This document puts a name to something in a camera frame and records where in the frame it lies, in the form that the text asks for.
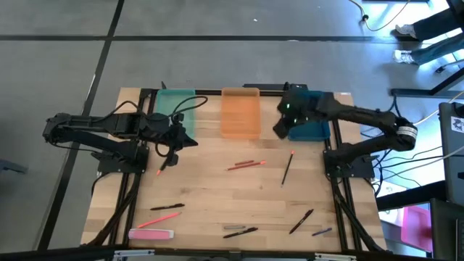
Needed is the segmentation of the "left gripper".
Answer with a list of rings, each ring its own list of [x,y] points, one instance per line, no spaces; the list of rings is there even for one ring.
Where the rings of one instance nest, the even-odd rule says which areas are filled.
[[[181,123],[172,123],[170,117],[163,114],[150,114],[144,117],[144,141],[175,149],[199,145],[187,134]]]

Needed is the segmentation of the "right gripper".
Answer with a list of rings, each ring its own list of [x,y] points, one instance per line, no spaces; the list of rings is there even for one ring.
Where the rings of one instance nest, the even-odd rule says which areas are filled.
[[[309,121],[324,120],[322,112],[318,111],[318,103],[325,96],[322,91],[309,91],[303,88],[293,88],[285,93],[285,100],[281,100],[277,110],[281,113],[281,120],[273,126],[273,132],[280,139],[288,136],[290,124],[303,124]]]

